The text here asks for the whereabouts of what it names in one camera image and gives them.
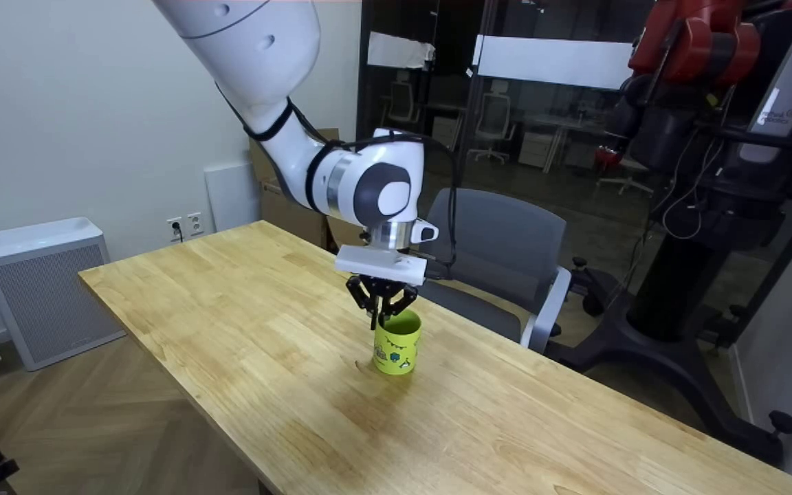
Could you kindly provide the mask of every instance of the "red machine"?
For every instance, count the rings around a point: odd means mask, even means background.
[[[633,52],[635,74],[663,83],[740,83],[756,63],[759,36],[743,0],[657,0]]]

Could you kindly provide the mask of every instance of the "electrical outlet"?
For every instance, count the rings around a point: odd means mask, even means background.
[[[182,217],[168,217],[171,242],[184,242]]]
[[[190,215],[184,215],[184,223],[187,223],[187,234],[190,237],[204,237],[204,215],[201,212],[190,212]]]

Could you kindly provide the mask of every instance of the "black stand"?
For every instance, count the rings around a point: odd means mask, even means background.
[[[781,440],[743,418],[723,399],[696,347],[696,308],[726,261],[726,250],[666,239],[638,297],[619,294],[602,325],[575,349],[550,344],[547,355],[586,371],[602,360],[638,363],[671,382],[710,426],[710,435],[781,465]]]

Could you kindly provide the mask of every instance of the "gray floor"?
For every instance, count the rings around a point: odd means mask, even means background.
[[[597,187],[597,179],[600,176],[594,171],[564,168],[558,162],[550,173],[525,165],[509,165],[509,171],[503,171],[490,162],[470,162],[465,171],[468,187],[506,193],[558,212],[567,220],[561,253],[564,267],[572,267],[572,259],[580,256],[589,261],[589,267],[605,270],[638,289],[663,239],[657,231],[644,237],[649,195],[638,190],[619,193],[619,187]],[[435,154],[426,168],[421,206],[426,209],[432,195],[440,187],[448,187],[448,182],[448,157]],[[721,311],[729,305],[745,305],[765,270],[767,261],[756,253],[732,256],[704,303]],[[597,319],[583,314],[580,297],[572,297],[558,325],[564,330],[558,341],[578,344],[597,327]],[[723,396],[743,413],[732,355],[707,344],[701,347]],[[660,382],[644,369],[605,363],[591,369],[589,377],[690,426],[701,426],[690,404],[671,385]]]

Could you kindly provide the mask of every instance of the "floor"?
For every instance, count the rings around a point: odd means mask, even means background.
[[[256,476],[129,338],[25,371],[0,363],[0,448],[19,495],[228,495]]]
[[[468,171],[470,187],[506,190],[545,204],[569,223],[564,264],[572,256],[619,278],[633,264],[644,231],[646,198],[594,187],[586,171],[539,173],[534,168]],[[446,165],[429,168],[426,190],[448,184]],[[655,256],[660,234],[641,242],[635,281]],[[756,256],[737,256],[710,294],[712,305],[743,303],[765,272]],[[572,297],[561,314],[564,344],[594,330]],[[726,399],[740,404],[732,358],[704,349]],[[688,402],[657,377],[624,366],[597,366],[594,380],[699,426]],[[228,443],[184,402],[182,391],[129,338],[99,347],[44,371],[22,371],[14,349],[0,363],[0,448],[19,462],[17,492],[253,492],[256,479]]]

